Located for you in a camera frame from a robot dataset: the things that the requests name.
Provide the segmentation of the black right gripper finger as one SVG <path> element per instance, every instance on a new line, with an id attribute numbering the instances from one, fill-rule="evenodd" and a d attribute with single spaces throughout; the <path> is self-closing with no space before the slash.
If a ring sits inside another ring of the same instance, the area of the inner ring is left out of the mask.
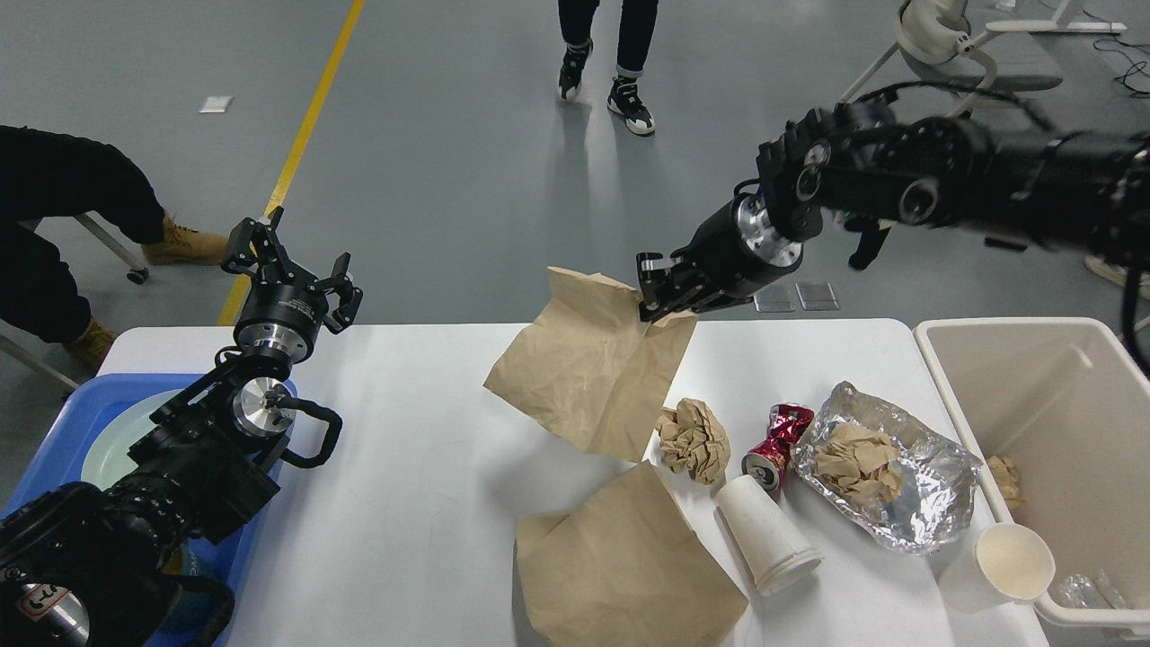
<path id="1" fill-rule="evenodd" d="M 638 318 L 656 323 L 672 313 L 690 311 L 697 295 L 697 270 L 683 257 L 666 257 L 662 253 L 636 255 L 641 305 Z"/>

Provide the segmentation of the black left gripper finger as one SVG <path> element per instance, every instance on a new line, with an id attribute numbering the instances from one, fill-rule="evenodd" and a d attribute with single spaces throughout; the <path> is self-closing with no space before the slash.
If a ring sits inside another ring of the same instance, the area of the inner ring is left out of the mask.
<path id="1" fill-rule="evenodd" d="M 334 259 L 332 274 L 316 282 L 316 292 L 325 306 L 329 295 L 337 296 L 337 305 L 322 316 L 322 324 L 332 334 L 342 334 L 354 324 L 363 298 L 363 290 L 350 277 L 348 265 L 350 253 L 343 253 Z"/>
<path id="2" fill-rule="evenodd" d="M 279 244 L 277 226 L 284 208 L 276 205 L 268 221 L 243 218 L 227 237 L 225 257 L 218 267 L 227 274 L 247 276 L 251 282 L 292 282 L 288 251 Z"/>

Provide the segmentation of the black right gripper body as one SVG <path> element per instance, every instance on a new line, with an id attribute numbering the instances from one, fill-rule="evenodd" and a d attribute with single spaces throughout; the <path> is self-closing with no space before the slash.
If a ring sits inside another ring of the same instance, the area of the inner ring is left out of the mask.
<path id="1" fill-rule="evenodd" d="M 737 193 L 683 247 L 683 261 L 699 283 L 687 308 L 705 313 L 750 302 L 802 265 L 802 247 L 772 224 L 761 195 Z"/>

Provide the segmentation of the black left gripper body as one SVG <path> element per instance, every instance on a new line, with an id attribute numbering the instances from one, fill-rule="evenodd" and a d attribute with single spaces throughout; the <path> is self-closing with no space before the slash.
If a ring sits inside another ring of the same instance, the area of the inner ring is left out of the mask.
<path id="1" fill-rule="evenodd" d="M 235 324 L 235 345 L 243 353 L 279 351 L 292 363 L 308 360 L 329 311 L 324 292 L 315 287 L 317 282 L 301 278 L 296 284 L 254 284 Z"/>

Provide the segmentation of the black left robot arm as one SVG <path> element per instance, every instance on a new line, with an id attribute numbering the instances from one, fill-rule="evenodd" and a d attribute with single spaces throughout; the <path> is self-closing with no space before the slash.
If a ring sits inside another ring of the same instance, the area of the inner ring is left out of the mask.
<path id="1" fill-rule="evenodd" d="M 273 467 L 316 468 L 332 457 L 342 416 L 288 390 L 321 328 L 356 318 L 362 290 L 348 253 L 320 278 L 288 259 L 277 229 L 243 218 L 227 239 L 227 274 L 252 286 L 208 373 L 151 413 L 128 448 L 133 471 L 107 490 L 63 483 L 3 519 L 3 646 L 141 646 L 181 598 L 215 599 L 193 646 L 210 646 L 233 618 L 233 590 L 168 571 L 190 539 L 218 544 L 277 492 Z"/>

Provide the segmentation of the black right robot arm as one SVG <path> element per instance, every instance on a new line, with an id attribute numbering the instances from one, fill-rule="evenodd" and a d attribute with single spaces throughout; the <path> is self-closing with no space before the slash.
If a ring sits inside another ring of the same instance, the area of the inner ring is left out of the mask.
<path id="1" fill-rule="evenodd" d="M 1147 275 L 1147 132 L 1056 131 L 1030 106 L 1003 92 L 1032 130 L 1002 131 L 964 116 L 900 123 L 898 85 L 854 102 L 813 108 L 761 143 L 756 176 L 669 255 L 638 253 L 638 318 L 726 310 L 752 302 L 802 265 L 802 246 L 822 232 L 825 214 L 859 237 L 854 270 L 877 259 L 888 231 L 957 226 L 986 245 L 1076 251 L 1126 271 L 1120 329 L 1141 371 L 1138 284 Z"/>

